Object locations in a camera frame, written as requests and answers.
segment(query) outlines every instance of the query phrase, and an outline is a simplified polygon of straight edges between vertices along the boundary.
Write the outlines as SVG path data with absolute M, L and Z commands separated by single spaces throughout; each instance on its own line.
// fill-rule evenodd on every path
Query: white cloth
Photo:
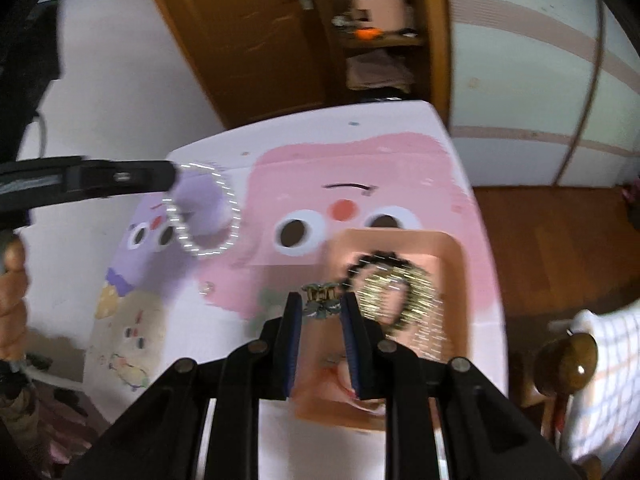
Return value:
M 598 364 L 570 403 L 561 452 L 572 462 L 595 454 L 607 470 L 640 422 L 640 300 L 604 316 L 583 310 L 570 329 L 593 336 Z

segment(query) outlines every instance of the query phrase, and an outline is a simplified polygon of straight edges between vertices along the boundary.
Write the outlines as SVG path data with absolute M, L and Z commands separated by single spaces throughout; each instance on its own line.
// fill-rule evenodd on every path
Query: black eyebrow line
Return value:
M 334 187 L 357 187 L 362 190 L 362 194 L 365 196 L 370 196 L 375 190 L 378 189 L 378 186 L 364 186 L 364 184 L 326 184 L 322 186 L 325 189 L 333 189 Z
M 326 186 L 322 186 L 325 189 L 332 189 L 334 187 L 359 187 L 360 189 L 365 189 L 369 191 L 371 186 L 364 186 L 363 184 L 327 184 Z

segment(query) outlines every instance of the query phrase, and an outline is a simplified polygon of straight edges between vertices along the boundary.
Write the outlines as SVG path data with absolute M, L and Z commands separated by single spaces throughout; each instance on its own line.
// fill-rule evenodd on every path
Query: white wire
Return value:
M 25 373 L 25 375 L 27 375 L 28 378 L 32 379 L 33 381 L 40 381 L 41 383 L 49 384 L 50 386 L 55 386 L 57 388 L 64 388 L 65 390 L 84 392 L 82 383 L 72 381 L 71 379 L 65 379 L 62 377 L 57 377 L 55 375 L 47 374 L 46 372 L 38 370 L 36 367 L 25 366 L 22 371 Z
M 42 113 L 36 111 L 33 116 L 38 121 L 38 128 L 40 130 L 40 149 L 38 150 L 38 158 L 43 158 L 47 149 L 47 123 L 44 120 Z

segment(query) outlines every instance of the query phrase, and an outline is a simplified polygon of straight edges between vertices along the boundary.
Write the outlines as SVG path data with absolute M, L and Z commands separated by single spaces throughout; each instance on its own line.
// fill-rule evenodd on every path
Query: ice cream drawing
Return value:
M 111 320 L 108 366 L 133 391 L 149 386 L 160 361 L 164 331 L 159 296 L 134 290 L 123 298 Z

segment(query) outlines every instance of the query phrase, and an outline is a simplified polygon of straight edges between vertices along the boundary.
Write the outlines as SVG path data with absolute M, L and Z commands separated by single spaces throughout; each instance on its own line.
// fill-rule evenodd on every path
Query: wooden shelf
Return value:
M 359 40 L 353 34 L 341 33 L 340 44 L 343 48 L 385 48 L 387 46 L 422 46 L 424 39 L 420 36 L 408 38 L 399 34 L 385 34 L 376 40 Z

